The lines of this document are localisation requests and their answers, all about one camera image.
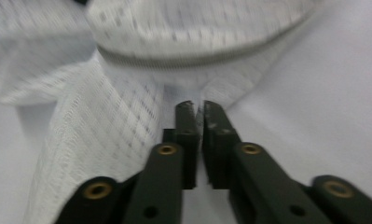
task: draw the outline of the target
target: white fabric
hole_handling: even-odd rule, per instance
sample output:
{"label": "white fabric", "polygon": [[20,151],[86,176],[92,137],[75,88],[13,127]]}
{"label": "white fabric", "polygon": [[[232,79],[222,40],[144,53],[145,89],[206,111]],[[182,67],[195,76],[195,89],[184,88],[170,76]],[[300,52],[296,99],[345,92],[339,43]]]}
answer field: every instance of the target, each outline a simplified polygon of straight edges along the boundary
{"label": "white fabric", "polygon": [[[89,28],[84,9],[70,1],[0,1],[0,103],[59,101],[24,223],[51,223],[88,178],[123,180],[140,170],[161,128],[172,124],[175,104],[207,99],[228,107],[240,99],[312,6],[311,0],[96,0]],[[249,52],[199,66],[135,67],[98,51],[91,57],[92,34],[99,46],[135,59]]]}

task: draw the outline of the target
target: brass screw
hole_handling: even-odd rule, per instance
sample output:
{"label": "brass screw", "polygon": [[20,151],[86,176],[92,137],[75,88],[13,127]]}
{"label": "brass screw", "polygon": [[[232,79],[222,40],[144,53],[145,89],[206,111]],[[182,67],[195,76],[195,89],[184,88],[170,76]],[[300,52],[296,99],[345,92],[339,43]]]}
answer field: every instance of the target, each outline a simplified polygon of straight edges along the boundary
{"label": "brass screw", "polygon": [[158,148],[158,153],[161,155],[172,155],[176,153],[177,148],[172,146],[162,146]]}
{"label": "brass screw", "polygon": [[335,180],[325,182],[323,187],[327,192],[339,198],[351,198],[354,196],[351,188]]}
{"label": "brass screw", "polygon": [[105,182],[92,183],[84,189],[84,197],[97,200],[106,197],[112,191],[112,187]]}
{"label": "brass screw", "polygon": [[254,145],[245,145],[241,147],[241,150],[243,150],[243,152],[246,154],[255,155],[261,152],[261,147]]}

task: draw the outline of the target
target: white cloth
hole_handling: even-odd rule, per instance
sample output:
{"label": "white cloth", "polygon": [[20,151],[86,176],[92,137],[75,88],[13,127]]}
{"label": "white cloth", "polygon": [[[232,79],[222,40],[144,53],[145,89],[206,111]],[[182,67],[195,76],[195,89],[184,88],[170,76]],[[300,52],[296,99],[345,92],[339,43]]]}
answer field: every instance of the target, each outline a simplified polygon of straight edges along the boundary
{"label": "white cloth", "polygon": [[51,223],[88,178],[123,180],[140,170],[172,123],[167,108],[187,99],[232,105],[312,7],[311,0],[95,0],[89,28],[84,9],[66,0],[0,1],[0,103],[59,101],[24,223]]}

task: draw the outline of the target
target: white surface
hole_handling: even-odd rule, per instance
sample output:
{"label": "white surface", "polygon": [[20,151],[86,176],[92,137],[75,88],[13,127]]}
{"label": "white surface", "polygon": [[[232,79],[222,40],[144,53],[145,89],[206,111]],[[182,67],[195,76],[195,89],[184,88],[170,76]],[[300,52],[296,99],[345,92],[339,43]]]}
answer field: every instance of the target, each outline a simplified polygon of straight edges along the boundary
{"label": "white surface", "polygon": [[[372,197],[372,1],[319,12],[229,114],[242,139],[265,146],[294,179],[339,175]],[[41,115],[35,128],[47,127],[49,112]],[[0,224],[21,223],[26,205],[38,147],[19,149],[21,133],[14,110],[0,106]],[[225,198],[209,188],[186,192],[185,223],[231,223]]]}

